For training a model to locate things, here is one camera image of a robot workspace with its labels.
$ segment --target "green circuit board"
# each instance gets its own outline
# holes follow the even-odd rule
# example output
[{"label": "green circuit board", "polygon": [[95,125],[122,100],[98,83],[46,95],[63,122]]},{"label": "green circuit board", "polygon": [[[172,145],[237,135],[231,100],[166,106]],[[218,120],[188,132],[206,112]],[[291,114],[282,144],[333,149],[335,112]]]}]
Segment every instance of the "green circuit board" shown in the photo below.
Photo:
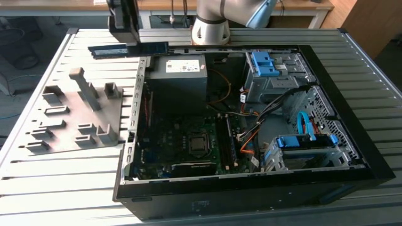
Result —
[{"label": "green circuit board", "polygon": [[[237,116],[230,117],[233,135],[241,132],[241,122]],[[222,167],[219,140],[215,129],[215,116],[210,117],[167,117],[160,118],[151,132],[154,145],[143,150],[143,179],[167,177],[170,165],[178,163],[214,162],[217,175],[249,172],[247,159],[238,158],[238,166],[231,169]],[[201,137],[207,139],[207,152],[195,155],[191,143]]]}]

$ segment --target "ram slot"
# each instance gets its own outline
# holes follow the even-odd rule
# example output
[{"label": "ram slot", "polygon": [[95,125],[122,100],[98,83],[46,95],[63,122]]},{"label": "ram slot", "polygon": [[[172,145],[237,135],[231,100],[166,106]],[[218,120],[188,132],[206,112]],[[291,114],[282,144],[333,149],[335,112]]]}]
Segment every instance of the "ram slot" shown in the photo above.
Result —
[{"label": "ram slot", "polygon": [[217,138],[221,152],[222,169],[230,170],[237,164],[235,142],[229,118],[217,117]]}]

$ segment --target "aluminum profile table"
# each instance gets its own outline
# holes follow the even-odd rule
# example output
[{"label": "aluminum profile table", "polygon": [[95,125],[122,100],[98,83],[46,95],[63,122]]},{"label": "aluminum profile table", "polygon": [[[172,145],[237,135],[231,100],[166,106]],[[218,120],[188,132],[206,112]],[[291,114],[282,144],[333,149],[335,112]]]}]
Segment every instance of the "aluminum profile table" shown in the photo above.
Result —
[{"label": "aluminum profile table", "polygon": [[[143,30],[142,40],[190,45],[190,31]],[[347,33],[311,29],[233,29],[234,45],[311,45],[327,72],[366,128],[397,178],[357,191],[333,204],[233,215],[159,220],[160,224],[209,225],[377,225],[402,224],[402,95]],[[82,29],[68,34],[51,61],[10,138],[0,151],[2,225],[130,225],[139,219],[112,202],[122,145],[28,156],[19,137],[35,115],[35,101],[47,81],[67,80],[72,67],[83,67],[94,85],[124,87],[120,140],[127,137],[128,114],[138,58],[94,60],[88,46],[115,44],[107,30]]]}]

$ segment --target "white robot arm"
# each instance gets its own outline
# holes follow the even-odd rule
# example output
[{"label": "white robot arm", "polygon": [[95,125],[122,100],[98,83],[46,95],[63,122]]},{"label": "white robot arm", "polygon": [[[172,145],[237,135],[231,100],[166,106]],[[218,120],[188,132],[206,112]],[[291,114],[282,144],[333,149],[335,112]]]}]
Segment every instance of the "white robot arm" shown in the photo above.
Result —
[{"label": "white robot arm", "polygon": [[250,28],[267,26],[277,0],[198,0],[191,38],[198,45],[225,45],[229,21]]}]

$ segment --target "table leg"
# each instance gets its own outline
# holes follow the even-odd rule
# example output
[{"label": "table leg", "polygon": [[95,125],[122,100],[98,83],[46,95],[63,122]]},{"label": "table leg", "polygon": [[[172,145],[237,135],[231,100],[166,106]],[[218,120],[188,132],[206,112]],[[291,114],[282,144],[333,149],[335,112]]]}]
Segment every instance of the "table leg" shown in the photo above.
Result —
[{"label": "table leg", "polygon": [[327,16],[327,13],[329,11],[327,10],[318,10],[317,11],[317,14],[311,20],[311,23],[310,23],[310,26],[309,28],[321,28],[321,25],[322,25],[322,22],[325,21],[326,19],[326,16]]},{"label": "table leg", "polygon": [[143,23],[143,29],[151,29],[151,11],[140,11],[139,16]]}]

